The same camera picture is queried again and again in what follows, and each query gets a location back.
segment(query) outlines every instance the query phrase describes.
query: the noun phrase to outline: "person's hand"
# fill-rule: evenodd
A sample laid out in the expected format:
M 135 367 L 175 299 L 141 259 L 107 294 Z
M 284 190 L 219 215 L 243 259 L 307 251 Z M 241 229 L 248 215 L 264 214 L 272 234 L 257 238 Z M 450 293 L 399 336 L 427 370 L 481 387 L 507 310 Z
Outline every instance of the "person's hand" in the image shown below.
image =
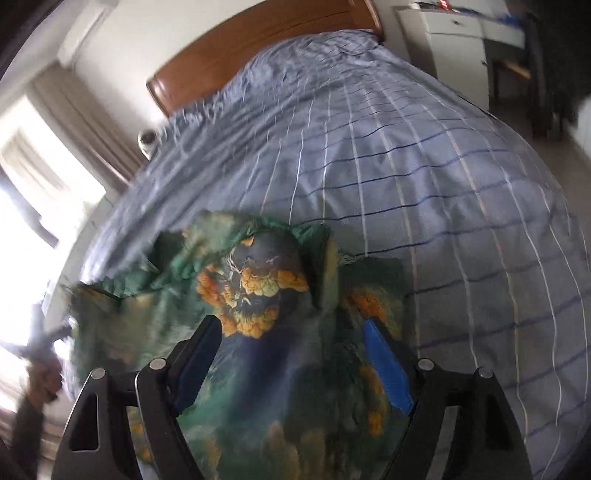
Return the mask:
M 61 362 L 56 356 L 43 362 L 34 361 L 29 366 L 28 373 L 27 398 L 33 407 L 42 411 L 43 405 L 55 400 L 61 390 Z

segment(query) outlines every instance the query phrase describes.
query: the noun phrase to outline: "blue object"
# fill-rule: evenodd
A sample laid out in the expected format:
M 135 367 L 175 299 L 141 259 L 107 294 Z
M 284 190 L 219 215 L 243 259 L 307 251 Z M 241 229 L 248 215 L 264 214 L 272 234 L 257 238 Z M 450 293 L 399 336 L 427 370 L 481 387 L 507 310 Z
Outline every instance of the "blue object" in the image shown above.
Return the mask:
M 363 342 L 390 404 L 409 415 L 414 402 L 408 388 L 408 377 L 372 320 L 363 323 Z
M 513 17 L 512 15 L 506 15 L 504 17 L 500 17 L 497 19 L 500 23 L 504 23 L 506 25 L 510 25 L 512 27 L 521 28 L 521 21 L 517 17 Z

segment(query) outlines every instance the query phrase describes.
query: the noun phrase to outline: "metal screw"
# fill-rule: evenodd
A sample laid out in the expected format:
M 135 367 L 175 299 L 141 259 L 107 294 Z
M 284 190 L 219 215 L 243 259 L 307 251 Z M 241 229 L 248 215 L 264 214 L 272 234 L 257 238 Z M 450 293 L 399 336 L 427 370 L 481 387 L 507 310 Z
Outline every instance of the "metal screw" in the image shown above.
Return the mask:
M 162 370 L 166 367 L 166 360 L 164 358 L 155 358 L 150 362 L 150 368 L 152 370 Z
M 478 375 L 481 378 L 492 378 L 492 370 L 490 368 L 481 367 L 478 369 Z
M 95 368 L 92 373 L 90 374 L 90 376 L 92 378 L 94 378 L 95 380 L 100 380 L 101 378 L 103 378 L 105 376 L 106 372 L 104 368 Z
M 418 369 L 424 372 L 430 372 L 435 368 L 435 364 L 428 358 L 421 358 L 417 363 Z

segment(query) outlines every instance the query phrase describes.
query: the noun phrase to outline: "desk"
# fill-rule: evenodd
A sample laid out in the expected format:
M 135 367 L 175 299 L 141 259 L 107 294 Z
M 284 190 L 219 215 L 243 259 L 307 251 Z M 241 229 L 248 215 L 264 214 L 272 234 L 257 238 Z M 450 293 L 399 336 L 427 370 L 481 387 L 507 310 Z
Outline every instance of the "desk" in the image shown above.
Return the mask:
M 411 62 L 489 109 L 489 79 L 494 60 L 517 56 L 525 48 L 522 29 L 477 15 L 441 10 L 395 11 Z

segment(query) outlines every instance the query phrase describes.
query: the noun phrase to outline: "green cloth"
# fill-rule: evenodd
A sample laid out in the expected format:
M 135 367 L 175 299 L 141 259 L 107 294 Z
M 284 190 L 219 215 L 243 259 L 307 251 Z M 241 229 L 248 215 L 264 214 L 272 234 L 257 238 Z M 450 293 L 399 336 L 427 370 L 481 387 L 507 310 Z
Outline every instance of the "green cloth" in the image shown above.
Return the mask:
M 79 284 L 72 362 L 133 371 L 167 356 L 207 314 L 224 338 L 178 423 L 207 479 L 357 479 L 382 473 L 407 426 L 368 361 L 361 323 L 401 338 L 394 259 L 338 251 L 324 225 L 202 212 L 163 232 L 115 278 Z M 151 461 L 136 409 L 138 456 Z

